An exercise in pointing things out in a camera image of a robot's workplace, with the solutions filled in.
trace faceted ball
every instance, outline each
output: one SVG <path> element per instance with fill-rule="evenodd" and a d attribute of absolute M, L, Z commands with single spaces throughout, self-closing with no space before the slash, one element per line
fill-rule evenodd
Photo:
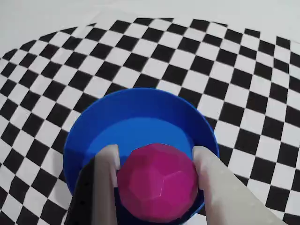
<path fill-rule="evenodd" d="M 123 206 L 135 217 L 155 223 L 182 217 L 198 191 L 197 172 L 189 157 L 158 143 L 134 150 L 117 179 Z"/>

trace white square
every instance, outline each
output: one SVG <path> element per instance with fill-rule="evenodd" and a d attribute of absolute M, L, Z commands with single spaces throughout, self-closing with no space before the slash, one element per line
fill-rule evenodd
<path fill-rule="evenodd" d="M 41 167 L 55 177 L 59 177 L 62 171 L 62 154 L 54 149 L 49 149 Z"/>
<path fill-rule="evenodd" d="M 201 42 L 196 55 L 199 55 L 203 58 L 215 61 L 219 53 L 219 48 L 205 42 Z"/>
<path fill-rule="evenodd" d="M 101 77 L 94 76 L 84 92 L 96 98 L 102 98 L 112 83 Z"/>
<path fill-rule="evenodd" d="M 239 176 L 250 177 L 255 156 L 233 149 L 228 168 Z"/>
<path fill-rule="evenodd" d="M 190 69 L 194 58 L 194 54 L 176 49 L 171 58 L 170 64 L 183 69 Z"/>
<path fill-rule="evenodd" d="M 122 85 L 126 88 L 132 88 L 139 76 L 139 72 L 126 67 L 121 67 L 112 82 Z"/>
<path fill-rule="evenodd" d="M 9 94 L 8 98 L 19 105 L 24 99 L 27 92 L 28 88 L 17 83 L 12 92 Z"/>
<path fill-rule="evenodd" d="M 30 90 L 34 93 L 42 95 L 49 84 L 51 83 L 51 79 L 44 76 L 37 76 L 36 80 L 33 82 Z"/>
<path fill-rule="evenodd" d="M 225 101 L 246 108 L 248 96 L 249 90 L 230 83 L 225 95 Z"/>
<path fill-rule="evenodd" d="M 23 204 L 27 209 L 40 217 L 46 201 L 47 198 L 43 194 L 39 193 L 36 189 L 29 187 Z"/>
<path fill-rule="evenodd" d="M 23 180 L 29 186 L 32 185 L 34 179 L 36 178 L 39 171 L 39 166 L 31 162 L 29 159 L 24 158 L 18 172 L 17 176 Z"/>
<path fill-rule="evenodd" d="M 93 56 L 87 56 L 81 64 L 81 66 L 79 67 L 79 70 L 87 74 L 95 75 L 101 67 L 101 65 L 103 64 L 103 62 L 103 60 L 95 58 Z"/>
<path fill-rule="evenodd" d="M 295 176 L 295 168 L 276 163 L 271 185 L 291 190 Z"/>
<path fill-rule="evenodd" d="M 208 81 L 208 76 L 189 70 L 183 81 L 184 88 L 203 93 Z"/>
<path fill-rule="evenodd" d="M 98 42 L 96 41 L 83 39 L 74 51 L 81 54 L 89 55 L 94 50 L 97 44 Z"/>
<path fill-rule="evenodd" d="M 174 95 L 178 95 L 181 89 L 179 85 L 164 80 L 160 80 L 156 88 L 170 92 Z"/>
<path fill-rule="evenodd" d="M 68 115 L 67 119 L 65 120 L 62 128 L 65 130 L 65 131 L 70 131 L 73 124 L 75 123 L 75 121 L 77 120 L 77 118 L 80 116 L 80 113 L 79 112 L 76 112 L 76 111 L 71 111 L 71 113 Z"/>
<path fill-rule="evenodd" d="M 129 56 L 129 51 L 120 48 L 113 48 L 105 60 L 113 64 L 123 66 Z"/>
<path fill-rule="evenodd" d="M 117 43 L 120 41 L 120 39 L 122 38 L 122 34 L 108 30 L 106 31 L 106 33 L 101 37 L 100 39 L 100 43 L 105 44 L 105 45 L 109 45 L 112 47 L 115 47 L 117 45 Z"/>
<path fill-rule="evenodd" d="M 235 68 L 242 70 L 244 72 L 253 74 L 255 69 L 255 60 L 252 60 L 243 55 L 238 55 L 235 62 Z"/>
<path fill-rule="evenodd" d="M 38 74 L 41 74 L 49 62 L 50 62 L 50 60 L 48 60 L 44 57 L 41 57 L 41 56 L 37 56 L 34 59 L 34 61 L 32 62 L 32 64 L 29 66 L 28 69 L 30 69 L 33 72 L 36 72 Z"/>
<path fill-rule="evenodd" d="M 58 179 L 49 195 L 49 199 L 67 210 L 72 199 L 72 195 L 67 187 L 67 184 Z"/>
<path fill-rule="evenodd" d="M 197 109 L 204 116 L 218 120 L 224 102 L 221 99 L 202 95 Z"/>
<path fill-rule="evenodd" d="M 255 155 L 272 162 L 277 162 L 279 149 L 279 140 L 261 135 Z"/>
<path fill-rule="evenodd" d="M 53 80 L 68 85 L 76 72 L 77 69 L 62 65 L 62 67 L 57 71 Z"/>
<path fill-rule="evenodd" d="M 232 76 L 233 67 L 220 62 L 215 62 L 212 66 L 210 77 L 219 81 L 230 83 Z"/>
<path fill-rule="evenodd" d="M 159 44 L 168 46 L 170 48 L 178 48 L 180 42 L 182 40 L 182 35 L 178 35 L 175 33 L 170 33 L 168 31 L 164 32 L 162 37 L 159 40 Z"/>
<path fill-rule="evenodd" d="M 132 52 L 142 55 L 142 56 L 145 56 L 145 57 L 150 57 L 153 54 L 156 46 L 157 46 L 157 43 L 154 43 L 152 41 L 148 41 L 145 39 L 140 39 L 136 43 Z"/>
<path fill-rule="evenodd" d="M 251 109 L 245 109 L 240 127 L 255 134 L 263 131 L 265 115 Z"/>
<path fill-rule="evenodd" d="M 59 132 L 60 128 L 58 126 L 45 120 L 37 133 L 36 139 L 51 147 Z"/>
<path fill-rule="evenodd" d="M 14 124 L 17 128 L 21 129 L 24 126 L 29 115 L 30 111 L 24 109 L 21 106 L 18 106 L 13 116 L 10 118 L 10 122 Z"/>
<path fill-rule="evenodd" d="M 271 90 L 271 81 L 260 76 L 253 75 L 250 85 L 250 91 L 269 97 Z"/>
<path fill-rule="evenodd" d="M 15 139 L 13 148 L 25 157 L 31 144 L 33 143 L 33 140 L 34 137 L 21 130 Z"/>
<path fill-rule="evenodd" d="M 10 194 L 7 195 L 6 200 L 3 204 L 2 211 L 14 222 L 17 221 L 22 209 L 22 204 L 19 203 Z"/>
<path fill-rule="evenodd" d="M 57 99 L 57 103 L 73 109 L 82 95 L 82 91 L 66 86 L 61 95 Z"/>
<path fill-rule="evenodd" d="M 219 144 L 234 148 L 239 130 L 239 127 L 219 120 L 214 132 Z"/>
<path fill-rule="evenodd" d="M 134 38 L 141 38 L 146 32 L 147 28 L 148 28 L 147 26 L 140 25 L 137 23 L 132 23 L 127 28 L 124 34 Z"/>
<path fill-rule="evenodd" d="M 270 184 L 258 180 L 249 179 L 247 188 L 258 198 L 264 205 L 267 202 Z"/>

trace pink ball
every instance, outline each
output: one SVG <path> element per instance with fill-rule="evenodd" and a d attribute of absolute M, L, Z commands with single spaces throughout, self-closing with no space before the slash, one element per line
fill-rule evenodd
<path fill-rule="evenodd" d="M 134 150 L 117 174 L 120 199 L 135 217 L 168 223 L 183 216 L 198 191 L 189 157 L 164 144 Z"/>

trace blue bowl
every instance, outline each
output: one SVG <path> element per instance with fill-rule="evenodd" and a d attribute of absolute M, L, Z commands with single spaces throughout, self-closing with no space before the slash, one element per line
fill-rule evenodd
<path fill-rule="evenodd" d="M 132 150 L 151 143 L 171 145 L 185 152 L 191 159 L 192 148 L 201 145 L 219 157 L 213 130 L 189 102 L 156 89 L 121 90 L 88 107 L 68 134 L 63 165 L 71 193 L 80 170 L 105 146 L 119 146 L 122 166 Z M 122 206 L 119 205 L 118 192 L 115 194 L 118 211 Z M 185 222 L 203 205 L 203 192 L 199 190 L 193 207 L 173 224 Z M 126 218 L 124 224 L 133 224 L 129 220 L 134 218 L 126 213 L 123 209 L 121 217 Z"/>

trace checkerboard mat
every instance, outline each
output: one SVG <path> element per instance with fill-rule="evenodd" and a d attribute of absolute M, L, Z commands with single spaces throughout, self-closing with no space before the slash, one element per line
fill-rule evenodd
<path fill-rule="evenodd" d="M 73 123 L 97 99 L 138 87 L 194 105 L 224 164 L 280 219 L 300 224 L 299 44 L 202 20 L 129 16 L 30 41 L 0 59 L 0 74 L 0 224 L 60 225 Z"/>

